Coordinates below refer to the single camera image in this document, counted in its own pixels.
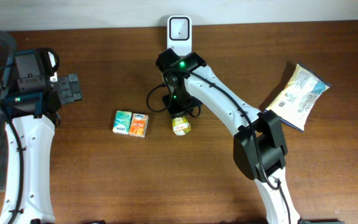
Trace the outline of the green yellow snack packet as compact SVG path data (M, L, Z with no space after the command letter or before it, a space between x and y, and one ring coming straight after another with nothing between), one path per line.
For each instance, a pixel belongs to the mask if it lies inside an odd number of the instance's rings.
M191 125L185 116L172 119L173 132L177 136L184 136L191 131Z

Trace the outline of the orange tissue pack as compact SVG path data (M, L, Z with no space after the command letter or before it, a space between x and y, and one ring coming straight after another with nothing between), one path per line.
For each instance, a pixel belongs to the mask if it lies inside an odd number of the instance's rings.
M149 116L146 114L134 113L132 115L129 135L144 138L147 130Z

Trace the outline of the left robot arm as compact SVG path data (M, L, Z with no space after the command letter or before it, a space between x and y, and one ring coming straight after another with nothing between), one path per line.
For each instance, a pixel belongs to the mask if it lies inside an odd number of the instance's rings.
M50 197L50 153L62 105L83 98L77 74L58 77L51 48L16 52L2 81L0 110L8 159L0 223L55 223Z

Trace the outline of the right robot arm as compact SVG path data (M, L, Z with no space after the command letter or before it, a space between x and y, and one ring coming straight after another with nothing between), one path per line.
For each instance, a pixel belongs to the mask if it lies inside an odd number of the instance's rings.
M180 57L167 49L158 55L156 66L168 88L163 101L172 118L205 105L232 134L234 162L257 185L268 223L301 223L287 187L288 148L278 115L248 105L194 52Z

